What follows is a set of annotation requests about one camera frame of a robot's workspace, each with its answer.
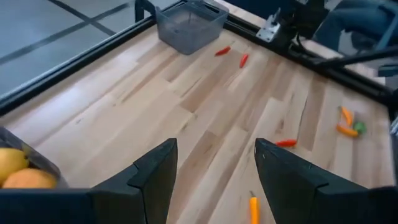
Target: tile floor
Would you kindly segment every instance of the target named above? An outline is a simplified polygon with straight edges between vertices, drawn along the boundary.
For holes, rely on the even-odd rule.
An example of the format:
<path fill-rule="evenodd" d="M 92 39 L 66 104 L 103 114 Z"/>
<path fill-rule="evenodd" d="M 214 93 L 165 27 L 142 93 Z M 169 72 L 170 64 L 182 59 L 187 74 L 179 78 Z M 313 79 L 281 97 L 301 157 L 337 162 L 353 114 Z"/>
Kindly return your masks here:
<path fill-rule="evenodd" d="M 175 1 L 151 0 L 161 8 Z M 0 6 L 0 96 L 135 23 L 134 0 L 0 0 Z"/>

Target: metal bracket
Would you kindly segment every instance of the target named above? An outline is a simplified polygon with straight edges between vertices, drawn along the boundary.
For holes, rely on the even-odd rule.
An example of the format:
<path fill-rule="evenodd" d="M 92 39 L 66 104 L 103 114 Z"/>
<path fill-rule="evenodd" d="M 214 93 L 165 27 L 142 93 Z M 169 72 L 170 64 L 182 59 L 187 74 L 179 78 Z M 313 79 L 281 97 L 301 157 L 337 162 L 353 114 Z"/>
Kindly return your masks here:
<path fill-rule="evenodd" d="M 266 20 L 266 23 L 264 24 L 263 27 L 260 28 L 259 32 L 256 34 L 256 36 L 266 42 L 272 42 L 279 29 L 280 29 L 280 24 L 277 22 L 277 18 L 280 13 L 280 8 L 274 15 L 270 15 L 268 19 Z"/>

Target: black aluminum frame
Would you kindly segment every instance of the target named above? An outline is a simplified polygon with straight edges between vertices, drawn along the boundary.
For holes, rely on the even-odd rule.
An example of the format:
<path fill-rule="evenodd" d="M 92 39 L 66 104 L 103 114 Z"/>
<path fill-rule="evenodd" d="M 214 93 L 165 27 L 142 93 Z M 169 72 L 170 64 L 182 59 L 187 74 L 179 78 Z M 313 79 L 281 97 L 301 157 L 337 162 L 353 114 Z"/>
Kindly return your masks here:
<path fill-rule="evenodd" d="M 51 86 L 61 82 L 66 77 L 73 75 L 81 68 L 102 57 L 111 50 L 119 47 L 131 38 L 134 38 L 148 28 L 154 26 L 156 24 L 156 20 L 154 11 L 152 9 L 148 10 L 151 11 L 152 16 L 144 19 L 144 8 L 147 9 L 147 6 L 143 6 L 142 3 L 145 1 L 146 0 L 136 1 L 136 19 L 138 19 L 139 22 L 137 22 L 135 25 L 102 41 L 98 45 L 88 49 L 86 52 L 83 52 L 75 58 L 41 75 L 24 86 L 20 86 L 18 89 L 6 95 L 0 96 L 0 116 L 12 111 L 33 97 L 41 94 Z M 183 2 L 184 0 L 176 2 L 164 10 L 177 7 L 180 4 L 183 4 Z M 273 43 L 267 43 L 264 40 L 256 37 L 256 34 L 260 29 L 258 26 L 255 26 L 254 24 L 242 20 L 232 14 L 228 15 L 224 28 L 246 38 L 257 45 L 265 47 L 289 60 L 292 60 L 295 63 L 299 63 L 304 67 L 313 70 L 319 75 L 330 78 L 347 88 L 357 91 L 358 93 L 385 105 L 389 110 L 390 120 L 392 121 L 396 118 L 398 112 L 398 97 L 397 93 L 394 92 L 393 89 L 365 78 L 356 72 L 341 67 L 342 65 L 359 62 L 358 59 L 348 57 L 345 59 L 338 58 L 325 60 L 319 55 L 306 51 L 298 45 L 292 44 L 290 47 L 286 48 Z M 398 148 L 398 143 L 396 143 L 395 138 L 392 138 L 392 140 L 394 146 L 394 160 L 398 161 L 398 159 L 395 159 L 397 158 L 396 154 L 398 154 L 395 150 Z"/>

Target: gray plastic bin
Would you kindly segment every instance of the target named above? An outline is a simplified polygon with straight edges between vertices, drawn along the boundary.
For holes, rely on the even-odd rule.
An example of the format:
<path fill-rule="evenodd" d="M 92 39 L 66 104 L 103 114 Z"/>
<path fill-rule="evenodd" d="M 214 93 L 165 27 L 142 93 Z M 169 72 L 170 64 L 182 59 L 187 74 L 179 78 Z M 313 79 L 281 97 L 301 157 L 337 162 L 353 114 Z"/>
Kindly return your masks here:
<path fill-rule="evenodd" d="M 191 0 L 164 12 L 156 7 L 159 39 L 190 55 L 220 36 L 227 16 L 228 8 L 214 1 Z"/>

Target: red chili pepper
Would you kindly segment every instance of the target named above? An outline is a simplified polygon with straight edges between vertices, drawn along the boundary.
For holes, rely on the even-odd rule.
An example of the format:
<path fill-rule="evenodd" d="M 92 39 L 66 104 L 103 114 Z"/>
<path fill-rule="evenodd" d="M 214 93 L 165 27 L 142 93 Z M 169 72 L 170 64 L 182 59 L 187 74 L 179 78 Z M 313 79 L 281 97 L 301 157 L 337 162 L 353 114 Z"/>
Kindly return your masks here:
<path fill-rule="evenodd" d="M 275 143 L 275 145 L 277 145 L 279 147 L 292 147 L 292 146 L 295 146 L 296 144 L 297 144 L 297 140 L 294 140 L 294 139 L 283 140 L 283 141 L 279 141 L 279 142 Z"/>
<path fill-rule="evenodd" d="M 223 50 L 219 50 L 217 51 L 217 53 L 215 54 L 215 56 L 220 56 L 220 55 L 224 55 L 227 54 L 229 52 L 229 50 L 231 50 L 231 47 L 225 47 Z"/>
<path fill-rule="evenodd" d="M 246 63 L 246 61 L 248 60 L 248 58 L 249 58 L 249 54 L 243 54 L 243 57 L 242 57 L 242 59 L 241 59 L 241 64 L 240 64 L 240 68 L 243 68 L 244 67 L 244 64 Z"/>

